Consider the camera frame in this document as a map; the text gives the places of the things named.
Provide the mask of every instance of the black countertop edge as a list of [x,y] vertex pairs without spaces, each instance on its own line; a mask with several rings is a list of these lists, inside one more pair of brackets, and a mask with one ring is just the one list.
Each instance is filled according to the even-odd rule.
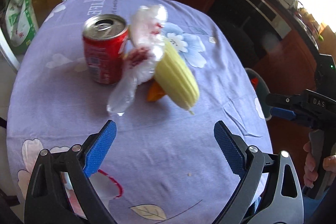
[[306,43],[308,49],[310,50],[311,54],[313,55],[314,59],[317,60],[319,58],[319,51],[313,44],[313,41],[310,39],[309,35],[306,31],[302,28],[302,26],[296,21],[294,16],[288,11],[285,7],[281,5],[281,3],[277,0],[266,0],[267,2],[271,3],[281,12],[283,16],[286,16],[289,22],[294,26],[297,30],[303,41]]

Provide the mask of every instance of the metal screw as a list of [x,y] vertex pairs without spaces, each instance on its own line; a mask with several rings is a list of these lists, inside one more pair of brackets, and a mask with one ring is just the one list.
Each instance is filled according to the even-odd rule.
[[288,158],[289,157],[289,153],[285,150],[281,151],[281,155],[285,158]]
[[47,153],[48,153],[48,150],[47,150],[47,149],[43,149],[43,150],[40,152],[40,155],[41,155],[41,156],[45,156]]
[[72,147],[72,151],[73,152],[78,152],[79,150],[81,150],[82,147],[79,144],[76,144]]
[[256,148],[255,146],[250,146],[250,147],[249,147],[249,150],[250,150],[252,153],[257,153],[257,152],[258,152],[258,148]]

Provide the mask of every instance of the red curved line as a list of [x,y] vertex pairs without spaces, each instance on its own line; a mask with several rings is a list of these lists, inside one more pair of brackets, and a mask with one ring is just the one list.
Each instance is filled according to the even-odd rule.
[[115,198],[120,198],[123,195],[123,193],[124,193],[124,189],[119,184],[119,182],[116,181],[113,177],[111,177],[108,173],[104,172],[103,170],[99,169],[98,172],[101,173],[101,174],[103,174],[103,175],[105,175],[105,176],[107,176],[118,187],[118,189],[119,189],[119,195],[116,196]]

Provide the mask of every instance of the floor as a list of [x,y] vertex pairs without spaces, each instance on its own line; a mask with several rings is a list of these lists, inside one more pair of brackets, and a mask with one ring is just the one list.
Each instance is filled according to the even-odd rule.
[[[4,57],[0,56],[0,117],[7,119],[9,100],[16,74],[8,65]],[[0,127],[0,188],[7,195],[16,195],[14,184],[9,172],[6,146],[6,130]],[[16,215],[23,220],[24,206],[12,207]]]

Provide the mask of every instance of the red soda can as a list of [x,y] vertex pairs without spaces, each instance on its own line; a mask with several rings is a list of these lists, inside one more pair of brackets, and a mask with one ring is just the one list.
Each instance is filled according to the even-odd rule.
[[94,81],[111,85],[121,79],[127,38],[127,24],[120,16],[98,15],[84,23],[84,55]]

